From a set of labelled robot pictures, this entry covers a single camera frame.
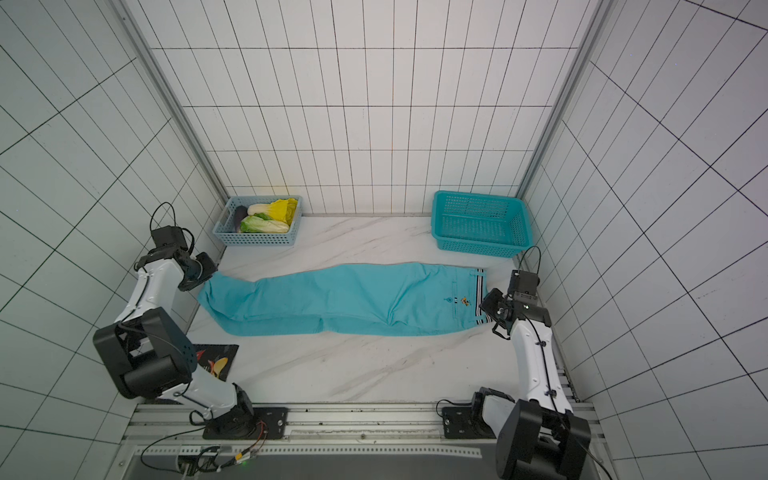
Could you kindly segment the teal plastic basket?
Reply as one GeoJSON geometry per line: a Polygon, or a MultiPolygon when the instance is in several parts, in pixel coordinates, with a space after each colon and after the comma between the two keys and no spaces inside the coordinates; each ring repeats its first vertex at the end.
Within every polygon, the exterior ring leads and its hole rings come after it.
{"type": "Polygon", "coordinates": [[[440,190],[431,232],[441,250],[512,258],[533,246],[526,205],[517,198],[440,190]]]}

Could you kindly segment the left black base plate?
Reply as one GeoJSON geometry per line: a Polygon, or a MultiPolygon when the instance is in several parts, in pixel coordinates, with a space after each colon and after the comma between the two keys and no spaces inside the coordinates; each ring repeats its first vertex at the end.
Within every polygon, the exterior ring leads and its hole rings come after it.
{"type": "Polygon", "coordinates": [[[267,440],[282,439],[289,410],[285,407],[255,408],[253,411],[235,407],[229,413],[209,421],[203,431],[205,440],[267,440]]]}

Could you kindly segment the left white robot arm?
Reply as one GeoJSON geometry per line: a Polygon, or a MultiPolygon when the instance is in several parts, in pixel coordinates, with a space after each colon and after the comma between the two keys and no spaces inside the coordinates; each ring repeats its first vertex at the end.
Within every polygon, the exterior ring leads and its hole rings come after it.
{"type": "Polygon", "coordinates": [[[175,296],[209,280],[216,265],[205,253],[147,255],[136,265],[131,297],[117,319],[98,329],[94,347],[118,392],[184,404],[200,417],[206,438],[247,438],[257,430],[252,402],[234,383],[198,364],[195,346],[170,316],[175,296]]]}

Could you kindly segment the teal long pants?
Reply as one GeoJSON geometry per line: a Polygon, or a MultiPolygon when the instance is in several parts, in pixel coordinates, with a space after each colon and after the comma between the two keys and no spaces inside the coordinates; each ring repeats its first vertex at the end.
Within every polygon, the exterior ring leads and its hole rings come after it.
{"type": "Polygon", "coordinates": [[[402,263],[347,264],[245,281],[215,274],[200,305],[236,336],[423,337],[484,323],[481,269],[402,263]]]}

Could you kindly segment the light blue perforated basket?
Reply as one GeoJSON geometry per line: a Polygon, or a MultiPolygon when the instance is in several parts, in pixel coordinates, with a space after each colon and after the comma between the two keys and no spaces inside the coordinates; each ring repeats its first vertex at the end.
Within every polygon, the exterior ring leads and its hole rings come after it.
{"type": "Polygon", "coordinates": [[[301,220],[298,196],[231,197],[213,233],[226,246],[291,246],[301,220]]]}

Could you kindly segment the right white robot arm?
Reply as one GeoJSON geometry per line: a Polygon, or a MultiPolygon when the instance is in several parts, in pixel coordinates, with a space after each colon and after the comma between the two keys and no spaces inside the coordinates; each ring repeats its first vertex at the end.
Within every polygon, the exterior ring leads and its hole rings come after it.
{"type": "Polygon", "coordinates": [[[579,479],[589,454],[588,421],[574,414],[557,376],[551,320],[524,293],[491,290],[481,310],[492,332],[513,345],[519,395],[483,387],[473,415],[496,437],[501,479],[579,479]]]}

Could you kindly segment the aluminium mounting rail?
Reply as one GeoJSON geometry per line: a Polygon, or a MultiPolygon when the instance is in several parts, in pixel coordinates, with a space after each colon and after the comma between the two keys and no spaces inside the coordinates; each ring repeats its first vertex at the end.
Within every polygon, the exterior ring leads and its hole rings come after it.
{"type": "Polygon", "coordinates": [[[494,479],[493,439],[444,437],[433,403],[293,403],[279,440],[205,440],[181,405],[136,408],[110,479],[494,479]]]}

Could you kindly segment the dark purple eggplant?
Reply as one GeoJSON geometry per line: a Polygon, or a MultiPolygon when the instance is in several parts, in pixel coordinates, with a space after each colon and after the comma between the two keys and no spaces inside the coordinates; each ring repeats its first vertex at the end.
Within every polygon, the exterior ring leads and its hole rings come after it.
{"type": "Polygon", "coordinates": [[[248,217],[248,208],[246,206],[238,206],[233,212],[233,230],[236,233],[241,232],[242,221],[248,217]]]}

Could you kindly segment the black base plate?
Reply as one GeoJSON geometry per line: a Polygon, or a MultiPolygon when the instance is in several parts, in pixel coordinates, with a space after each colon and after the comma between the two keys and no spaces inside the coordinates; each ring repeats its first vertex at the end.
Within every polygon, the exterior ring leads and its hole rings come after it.
{"type": "Polygon", "coordinates": [[[451,440],[495,439],[480,413],[469,406],[447,406],[441,411],[444,437],[451,440]]]}
{"type": "Polygon", "coordinates": [[[285,407],[255,408],[253,411],[235,407],[229,413],[209,421],[203,431],[205,440],[267,440],[282,439],[289,410],[285,407]]]}

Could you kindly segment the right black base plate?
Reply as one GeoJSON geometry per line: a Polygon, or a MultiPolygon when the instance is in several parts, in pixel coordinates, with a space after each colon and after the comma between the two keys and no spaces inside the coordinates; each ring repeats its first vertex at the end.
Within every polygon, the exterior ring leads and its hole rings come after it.
{"type": "Polygon", "coordinates": [[[451,440],[495,439],[480,413],[469,406],[447,406],[441,411],[444,437],[451,440]]]}

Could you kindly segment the green napa cabbage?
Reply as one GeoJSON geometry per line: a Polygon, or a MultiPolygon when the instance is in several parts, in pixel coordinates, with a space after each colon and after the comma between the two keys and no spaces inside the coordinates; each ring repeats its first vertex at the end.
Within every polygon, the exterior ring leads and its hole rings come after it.
{"type": "Polygon", "coordinates": [[[289,230],[290,226],[261,213],[249,215],[241,224],[241,233],[285,234],[289,230]]]}

